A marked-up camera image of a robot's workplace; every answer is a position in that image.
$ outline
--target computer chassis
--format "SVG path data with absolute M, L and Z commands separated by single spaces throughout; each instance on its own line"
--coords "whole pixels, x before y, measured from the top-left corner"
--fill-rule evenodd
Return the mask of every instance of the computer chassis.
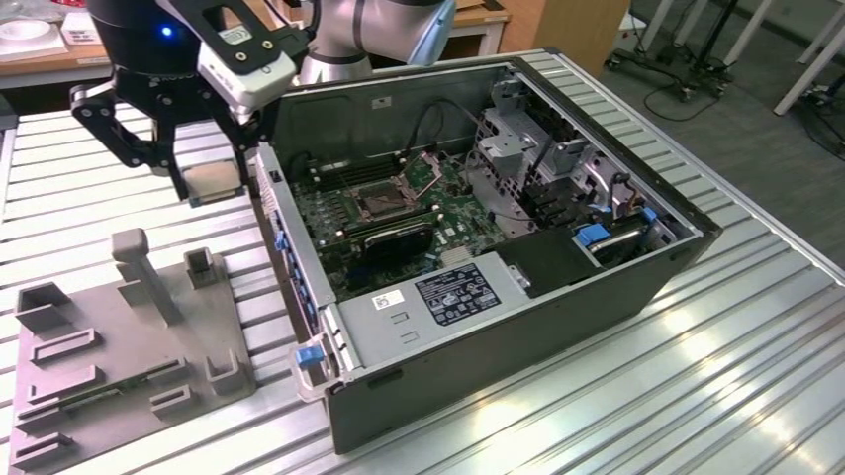
M 635 316 L 720 230 L 517 58 L 292 89 L 256 176 L 344 453 Z

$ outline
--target wooden desk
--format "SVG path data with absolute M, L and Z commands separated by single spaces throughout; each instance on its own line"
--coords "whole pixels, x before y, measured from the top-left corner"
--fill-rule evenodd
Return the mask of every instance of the wooden desk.
M 499 3 L 513 17 L 504 29 L 501 52 L 556 48 L 597 77 L 629 0 L 499 0 Z
M 264 25 L 274 28 L 262 0 L 245 1 Z M 102 46 L 66 45 L 66 49 L 65 54 L 0 63 L 0 90 L 110 76 L 110 63 Z
M 457 11 L 449 38 L 480 36 L 477 55 L 487 56 L 499 52 L 504 25 L 511 20 L 507 10 L 492 12 L 484 7 L 471 7 Z

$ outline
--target metal extrusion rail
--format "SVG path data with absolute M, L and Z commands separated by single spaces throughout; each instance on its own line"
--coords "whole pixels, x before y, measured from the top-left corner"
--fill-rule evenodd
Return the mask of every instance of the metal extrusion rail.
M 15 289 L 117 279 L 107 236 L 148 230 L 156 266 L 225 255 L 260 388 L 249 399 L 65 473 L 838 473 L 845 468 L 845 277 L 823 257 L 559 55 L 524 59 L 726 229 L 641 313 L 568 352 L 344 456 L 321 404 L 296 396 L 293 343 L 244 198 L 177 204 L 67 113 L 30 116 L 0 160 L 0 447 L 7 456 Z M 118 112 L 129 129 L 149 121 Z M 229 153 L 209 125 L 180 162 Z

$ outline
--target white sticker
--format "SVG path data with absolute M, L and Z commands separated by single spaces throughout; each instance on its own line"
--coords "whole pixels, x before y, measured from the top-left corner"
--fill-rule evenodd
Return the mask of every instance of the white sticker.
M 107 56 L 83 57 L 75 60 L 75 64 L 107 64 Z
M 385 107 L 390 107 L 392 105 L 393 105 L 393 97 L 392 96 L 378 97 L 377 99 L 372 100 L 372 110 L 373 111 L 376 109 L 384 109 Z
M 386 294 L 376 295 L 372 298 L 372 305 L 374 305 L 374 310 L 384 310 L 396 304 L 401 304 L 404 301 L 405 298 L 401 296 L 401 291 L 393 290 Z
M 242 25 L 237 25 L 234 28 L 222 30 L 218 35 L 230 45 L 240 45 L 242 42 L 252 40 L 252 34 Z

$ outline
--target green circuit board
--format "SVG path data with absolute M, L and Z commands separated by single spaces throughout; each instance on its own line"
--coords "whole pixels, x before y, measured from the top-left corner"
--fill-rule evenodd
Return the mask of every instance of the green circuit board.
M 354 186 L 329 191 L 317 191 L 310 184 L 293 186 L 338 301 L 432 272 L 441 267 L 439 258 L 448 250 L 465 247 L 471 255 L 477 255 L 505 239 L 487 219 L 483 205 L 467 192 L 461 165 L 443 155 L 436 168 L 440 173 L 436 181 L 431 160 L 417 158 L 397 175 Z M 433 238 L 425 252 L 397 259 L 394 264 L 361 264 L 366 238 L 413 226 L 432 228 Z

